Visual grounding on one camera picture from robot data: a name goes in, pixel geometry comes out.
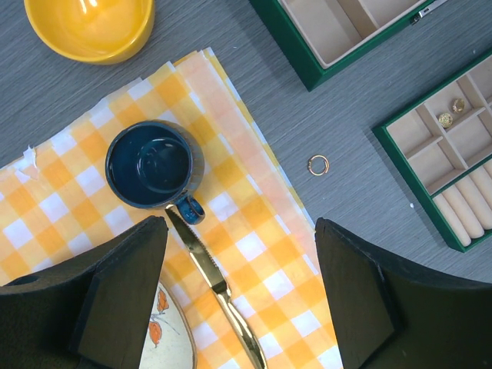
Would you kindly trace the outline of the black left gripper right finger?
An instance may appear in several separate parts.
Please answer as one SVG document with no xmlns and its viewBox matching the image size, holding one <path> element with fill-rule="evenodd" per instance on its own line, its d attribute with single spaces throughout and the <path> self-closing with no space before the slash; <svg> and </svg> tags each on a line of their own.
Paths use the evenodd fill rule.
<svg viewBox="0 0 492 369">
<path fill-rule="evenodd" d="M 315 243 L 346 368 L 489 368 L 491 286 L 380 248 L 327 219 Z"/>
</svg>

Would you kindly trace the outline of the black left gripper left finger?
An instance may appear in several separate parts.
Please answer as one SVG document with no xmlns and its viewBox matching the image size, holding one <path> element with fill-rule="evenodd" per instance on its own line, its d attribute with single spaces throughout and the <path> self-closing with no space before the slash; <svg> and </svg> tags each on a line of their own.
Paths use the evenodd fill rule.
<svg viewBox="0 0 492 369">
<path fill-rule="evenodd" d="M 151 216 L 119 236 L 1 288 L 3 368 L 136 368 L 168 226 Z"/>
</svg>

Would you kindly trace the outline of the green jewelry tray insert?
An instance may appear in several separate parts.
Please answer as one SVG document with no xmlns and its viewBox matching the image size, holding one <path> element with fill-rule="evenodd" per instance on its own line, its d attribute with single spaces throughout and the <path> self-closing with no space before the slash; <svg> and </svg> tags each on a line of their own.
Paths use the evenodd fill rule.
<svg viewBox="0 0 492 369">
<path fill-rule="evenodd" d="M 450 113 L 444 129 L 438 116 Z M 455 72 L 373 133 L 449 248 L 491 236 L 491 53 Z"/>
</svg>

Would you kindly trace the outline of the small gold earring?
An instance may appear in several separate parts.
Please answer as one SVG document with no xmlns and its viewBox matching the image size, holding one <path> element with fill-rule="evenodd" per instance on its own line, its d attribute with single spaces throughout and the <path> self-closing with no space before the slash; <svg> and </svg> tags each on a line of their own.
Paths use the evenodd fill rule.
<svg viewBox="0 0 492 369">
<path fill-rule="evenodd" d="M 444 129 L 447 129 L 454 123 L 454 118 L 450 113 L 446 112 L 438 116 L 438 121 Z"/>
</svg>

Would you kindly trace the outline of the green jewelry box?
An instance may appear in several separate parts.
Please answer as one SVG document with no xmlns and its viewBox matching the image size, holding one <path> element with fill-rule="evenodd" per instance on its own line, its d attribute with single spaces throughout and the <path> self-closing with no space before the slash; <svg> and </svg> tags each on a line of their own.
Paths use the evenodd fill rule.
<svg viewBox="0 0 492 369">
<path fill-rule="evenodd" d="M 443 1 L 250 0 L 308 91 Z"/>
</svg>

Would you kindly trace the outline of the beige bird pattern plate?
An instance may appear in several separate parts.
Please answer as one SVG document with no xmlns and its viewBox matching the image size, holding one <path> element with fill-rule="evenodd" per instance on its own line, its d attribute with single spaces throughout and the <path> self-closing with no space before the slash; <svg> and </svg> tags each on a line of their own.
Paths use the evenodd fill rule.
<svg viewBox="0 0 492 369">
<path fill-rule="evenodd" d="M 192 369 L 197 362 L 196 345 L 185 314 L 176 297 L 159 281 L 139 367 Z"/>
</svg>

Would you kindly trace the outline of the orange white checkered cloth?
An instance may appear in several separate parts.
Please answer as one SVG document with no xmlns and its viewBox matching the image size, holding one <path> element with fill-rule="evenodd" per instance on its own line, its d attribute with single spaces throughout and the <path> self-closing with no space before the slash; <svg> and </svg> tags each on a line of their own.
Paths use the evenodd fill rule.
<svg viewBox="0 0 492 369">
<path fill-rule="evenodd" d="M 103 98 L 1 169 L 1 280 L 102 244 L 149 216 L 118 199 L 105 156 L 124 128 L 177 123 L 202 147 L 205 211 L 194 227 L 271 368 L 339 368 L 314 226 L 211 49 L 162 65 Z"/>
</svg>

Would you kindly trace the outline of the dark blue mug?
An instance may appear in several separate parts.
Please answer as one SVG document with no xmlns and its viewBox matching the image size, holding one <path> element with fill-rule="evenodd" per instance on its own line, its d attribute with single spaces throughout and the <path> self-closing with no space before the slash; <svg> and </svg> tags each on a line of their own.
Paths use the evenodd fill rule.
<svg viewBox="0 0 492 369">
<path fill-rule="evenodd" d="M 162 120 L 138 122 L 121 131 L 105 159 L 109 187 L 135 208 L 175 206 L 189 224 L 205 216 L 194 198 L 204 177 L 204 154 L 193 135 Z"/>
</svg>

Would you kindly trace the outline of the orange bowl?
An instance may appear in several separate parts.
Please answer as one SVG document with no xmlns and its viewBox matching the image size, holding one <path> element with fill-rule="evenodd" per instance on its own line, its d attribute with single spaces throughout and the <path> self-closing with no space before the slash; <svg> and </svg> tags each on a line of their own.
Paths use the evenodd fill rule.
<svg viewBox="0 0 492 369">
<path fill-rule="evenodd" d="M 154 1 L 25 1 L 35 34 L 77 62 L 113 65 L 145 46 L 155 23 Z"/>
</svg>

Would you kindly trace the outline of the black handled knife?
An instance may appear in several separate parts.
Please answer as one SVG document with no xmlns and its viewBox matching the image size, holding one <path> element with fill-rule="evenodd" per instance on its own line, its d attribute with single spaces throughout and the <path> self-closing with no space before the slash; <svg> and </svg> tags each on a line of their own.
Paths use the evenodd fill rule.
<svg viewBox="0 0 492 369">
<path fill-rule="evenodd" d="M 165 211 L 188 249 L 191 259 L 210 289 L 214 292 L 222 311 L 230 322 L 253 367 L 267 368 L 267 360 L 261 345 L 248 322 L 234 306 L 231 299 L 231 290 L 220 268 L 215 263 L 207 248 L 188 225 L 171 209 L 166 209 Z"/>
</svg>

